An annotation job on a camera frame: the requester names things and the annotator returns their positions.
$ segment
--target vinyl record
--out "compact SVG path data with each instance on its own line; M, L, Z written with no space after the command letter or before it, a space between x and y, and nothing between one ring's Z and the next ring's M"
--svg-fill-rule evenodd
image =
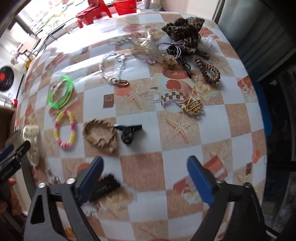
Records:
M13 80L15 75L13 70L8 67L4 66L0 69L0 91L7 91L13 84Z

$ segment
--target brown coiled hair tie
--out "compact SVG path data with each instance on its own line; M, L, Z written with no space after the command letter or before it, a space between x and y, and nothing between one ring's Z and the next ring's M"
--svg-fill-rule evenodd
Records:
M200 72L202 73L202 76L205 78L205 80L209 83L209 84L215 84L217 82L219 82L220 79L220 72L217 70L216 67L214 67L213 65L210 65L204 61L202 61L199 58L195 59L195 62L197 64L197 66L200 69ZM215 74L214 78L211 78L208 74L207 74L207 69L212 71Z
M110 136L108 139L105 139L104 137L100 137L100 136L93 136L93 135L90 135L88 134L88 129L89 127L92 125L92 124L97 124L97 125L102 125L102 126L105 126L107 128L110 129ZM116 130L115 128L113 127L113 124L108 122L108 121L105 121L105 120L97 120L97 119L93 119L89 122L86 122L84 124L84 127L83 127L83 131L82 131L82 134L83 136L88 140L90 141L93 145L95 146L98 146L100 148L107 148L107 150L112 153L115 150L115 148L113 147L108 147L110 145L110 143L114 140L115 138L115 135L116 135Z

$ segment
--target plastic tablecloth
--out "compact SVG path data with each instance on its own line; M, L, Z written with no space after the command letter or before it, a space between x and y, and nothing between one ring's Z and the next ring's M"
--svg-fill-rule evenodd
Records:
M167 42L169 37L161 28L181 17L190 16L140 13L85 26L40 54L21 86L15 126L36 124L41 131L40 165L32 168L36 182L49 181L46 167L62 182L76 177L95 156L104 159L103 175L113 173L121 182L117 191L83 207L94 212L88 221L102 241L190 240L209 209L189 177L186 162L191 155L228 183L252 183L262 201L267 157L260 107L243 63L218 26L205 20L200 31L214 39L207 62L221 73L216 85L205 82L194 56L187 59L194 73L189 79L182 70L172 73L160 63L149 65L145 58L130 54L130 42L120 41L146 37L146 30L151 29L154 41ZM121 78L129 81L129 87L109 85L99 74L102 55L111 51L126 54ZM108 59L104 71L112 75L117 66L114 59ZM77 140L70 150L61 149L55 141L57 112L46 100L62 75L75 85L66 106L77 122ZM173 95L202 100L203 114L188 116L174 104ZM82 135L83 124L93 118L142 124L143 130L135 133L131 145L125 145L118 132L112 143L117 151L110 155ZM60 137L67 141L69 136L65 120ZM58 210L68 238L75 240L61 203ZM217 240L223 237L231 210L229 204Z

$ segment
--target checkered tablecloth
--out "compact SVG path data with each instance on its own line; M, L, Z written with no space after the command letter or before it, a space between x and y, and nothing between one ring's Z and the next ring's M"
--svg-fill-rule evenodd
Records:
M266 142L257 96L247 71L234 49L212 20L205 20L201 34L214 39L208 63L218 68L221 80L207 84L194 57L188 58L194 78L183 72L174 75L159 63L149 65L145 58L128 55L121 75L130 86L109 85L98 73L101 55L128 50L126 36L141 37L151 28L153 39L167 42L160 29L180 17L177 13L130 14L111 18L71 33L55 47L46 49L31 64L21 87L15 126L37 124L41 130L40 165L33 169L36 180L47 182L49 167L62 181L76 177L81 165L94 156L104 158L103 174L113 173L123 187L94 206L95 217L88 218L102 241L155 240L188 241L206 215L208 206L201 201L188 177L186 160L195 155L215 177L242 185L251 182L262 201L266 177ZM104 64L112 74L117 63ZM49 88L61 75L75 84L67 108L77 121L77 142L72 150L61 149L54 138L56 113L47 102ZM103 108L104 95L114 94L114 106ZM189 117L176 109L166 96L178 95L202 100L204 113ZM93 118L123 125L142 124L130 146L114 141L118 151L108 155L82 136L83 124ZM60 128L67 141L70 126ZM59 212L68 237L74 240L67 215ZM223 237L232 206L219 229Z

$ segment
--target green bangle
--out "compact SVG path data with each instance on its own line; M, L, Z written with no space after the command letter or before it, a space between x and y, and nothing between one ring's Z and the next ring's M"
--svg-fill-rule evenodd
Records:
M67 89L66 89L66 93L63 95L63 97L53 103L53 97L54 97L54 93L57 91L57 89L61 86L61 84L66 81L67 82ZM73 82L69 79L68 76L61 76L59 78L59 81L57 81L54 86L50 89L49 93L48 93L48 97L47 97L47 102L48 102L48 105L54 109L60 109L62 108L67 102L68 100L70 99L71 97L71 94L73 92L73 89L74 89L74 84Z

